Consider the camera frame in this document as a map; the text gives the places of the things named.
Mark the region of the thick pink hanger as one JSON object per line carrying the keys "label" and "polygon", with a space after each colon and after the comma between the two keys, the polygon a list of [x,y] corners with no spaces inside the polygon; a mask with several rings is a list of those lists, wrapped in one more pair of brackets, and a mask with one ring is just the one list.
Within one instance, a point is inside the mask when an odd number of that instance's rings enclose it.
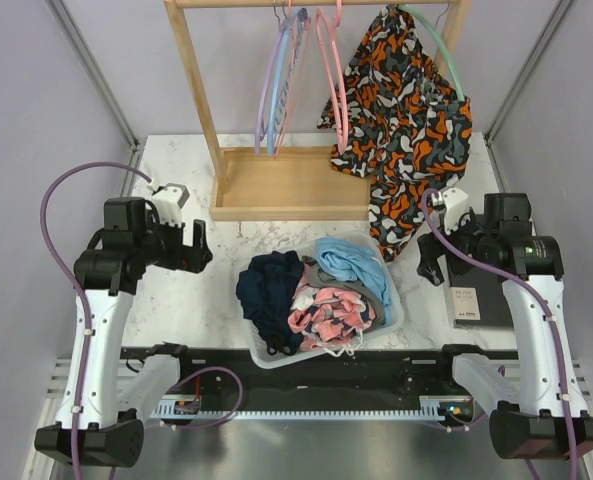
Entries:
{"label": "thick pink hanger", "polygon": [[325,73],[330,87],[330,100],[337,134],[337,149],[342,153],[348,144],[349,112],[343,68],[337,48],[337,29],[342,21],[342,1],[335,2],[336,11],[329,21],[320,7],[316,8],[315,28]]}

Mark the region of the light blue shorts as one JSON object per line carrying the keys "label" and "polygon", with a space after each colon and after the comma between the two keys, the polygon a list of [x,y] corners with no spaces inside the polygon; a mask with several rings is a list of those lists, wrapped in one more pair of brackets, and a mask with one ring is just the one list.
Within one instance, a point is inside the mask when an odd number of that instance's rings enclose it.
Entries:
{"label": "light blue shorts", "polygon": [[339,281],[360,281],[381,302],[389,325],[390,282],[374,250],[336,237],[317,239],[315,249],[315,259],[327,274]]}

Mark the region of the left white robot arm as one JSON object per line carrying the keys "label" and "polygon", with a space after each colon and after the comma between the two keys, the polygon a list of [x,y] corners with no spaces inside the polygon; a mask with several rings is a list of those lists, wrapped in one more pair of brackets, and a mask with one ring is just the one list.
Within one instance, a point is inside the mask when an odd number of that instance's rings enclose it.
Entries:
{"label": "left white robot arm", "polygon": [[118,386],[122,337],[137,286],[155,266],[198,274],[212,259],[205,223],[194,221],[183,242],[181,209],[189,195],[169,184],[149,196],[105,202],[103,227],[74,264],[75,343],[65,395],[52,425],[35,433],[35,449],[63,463],[130,468],[144,443],[144,424],[170,390],[195,382],[188,347],[151,347],[141,370]]}

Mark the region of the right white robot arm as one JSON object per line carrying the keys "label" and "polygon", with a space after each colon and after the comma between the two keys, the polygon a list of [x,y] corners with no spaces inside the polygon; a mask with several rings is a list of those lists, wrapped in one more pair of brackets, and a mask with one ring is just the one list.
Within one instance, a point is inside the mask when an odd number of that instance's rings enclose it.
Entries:
{"label": "right white robot arm", "polygon": [[467,194],[427,190],[421,208],[430,231],[417,243],[420,276],[439,286],[446,254],[494,275],[514,325],[520,382],[512,384],[481,350],[459,347],[434,368],[443,392],[464,388],[488,417],[503,459],[562,459],[572,470],[593,450],[593,416],[579,386],[563,312],[564,268],[557,241],[533,233],[524,193],[492,193],[473,213]]}

